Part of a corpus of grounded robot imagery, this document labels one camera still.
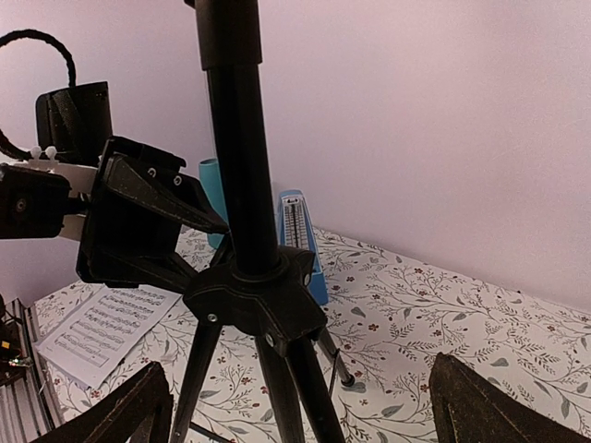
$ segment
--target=tripod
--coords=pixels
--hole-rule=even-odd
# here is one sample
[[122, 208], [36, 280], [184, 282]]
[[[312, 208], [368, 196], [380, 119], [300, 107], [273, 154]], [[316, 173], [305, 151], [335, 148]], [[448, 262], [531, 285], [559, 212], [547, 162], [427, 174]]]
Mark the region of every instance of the tripod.
[[312, 341], [347, 371], [306, 283], [314, 254], [278, 246], [260, 97], [262, 61], [257, 0], [196, 0], [201, 65], [231, 238], [191, 280], [183, 301], [199, 320], [172, 442], [184, 441], [223, 325], [255, 337], [282, 441], [303, 443], [299, 399], [318, 442], [344, 442]]

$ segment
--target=tablecloth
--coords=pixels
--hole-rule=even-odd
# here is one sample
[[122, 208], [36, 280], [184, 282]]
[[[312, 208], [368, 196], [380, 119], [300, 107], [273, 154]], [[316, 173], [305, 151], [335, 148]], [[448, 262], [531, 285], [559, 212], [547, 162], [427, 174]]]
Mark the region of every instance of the tablecloth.
[[[329, 330], [357, 382], [333, 402], [347, 442], [436, 442], [428, 374], [452, 353], [526, 406], [591, 437], [591, 315], [315, 230], [330, 293]], [[202, 233], [178, 252], [204, 268]], [[36, 304], [46, 333], [100, 286], [77, 282]], [[149, 361], [177, 398], [197, 321], [182, 301], [96, 390], [49, 365], [67, 420], [88, 410]], [[225, 328], [194, 421], [240, 443], [279, 442], [254, 342]], [[326, 378], [330, 365], [320, 362]], [[306, 425], [308, 441], [315, 441]], [[209, 441], [190, 431], [187, 441]]]

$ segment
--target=screw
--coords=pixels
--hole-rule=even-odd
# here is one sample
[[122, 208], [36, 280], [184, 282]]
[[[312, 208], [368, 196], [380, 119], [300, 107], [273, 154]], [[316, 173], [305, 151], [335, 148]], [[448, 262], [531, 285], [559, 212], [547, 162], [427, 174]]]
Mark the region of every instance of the screw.
[[25, 198], [19, 198], [17, 200], [17, 212], [24, 212], [27, 208], [27, 200]]

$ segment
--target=sheet of paper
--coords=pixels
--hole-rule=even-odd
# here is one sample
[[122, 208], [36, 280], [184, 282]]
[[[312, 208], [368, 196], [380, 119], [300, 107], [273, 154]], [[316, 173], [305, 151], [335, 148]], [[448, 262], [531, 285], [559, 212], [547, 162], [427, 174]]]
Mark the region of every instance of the sheet of paper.
[[78, 306], [37, 349], [82, 388], [97, 389], [180, 296], [151, 286], [105, 287]]

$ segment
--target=floral tablecloth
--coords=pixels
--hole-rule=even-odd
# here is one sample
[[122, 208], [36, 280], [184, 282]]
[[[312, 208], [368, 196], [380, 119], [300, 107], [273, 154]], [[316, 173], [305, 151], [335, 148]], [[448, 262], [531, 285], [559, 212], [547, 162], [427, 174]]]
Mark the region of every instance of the floral tablecloth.
[[[452, 353], [519, 402], [591, 437], [591, 315], [316, 230], [331, 301], [329, 329], [357, 382], [333, 394], [347, 442], [436, 442], [428, 374]], [[178, 251], [197, 269], [202, 233]], [[75, 283], [36, 305], [42, 333], [99, 289]], [[66, 419], [88, 410], [151, 360], [178, 396], [196, 320], [180, 301], [98, 390], [50, 365]], [[321, 364], [327, 379], [329, 364]], [[254, 342], [223, 331], [194, 420], [235, 442], [280, 442]], [[309, 441], [315, 441], [306, 425]], [[192, 431], [188, 441], [209, 441]]]

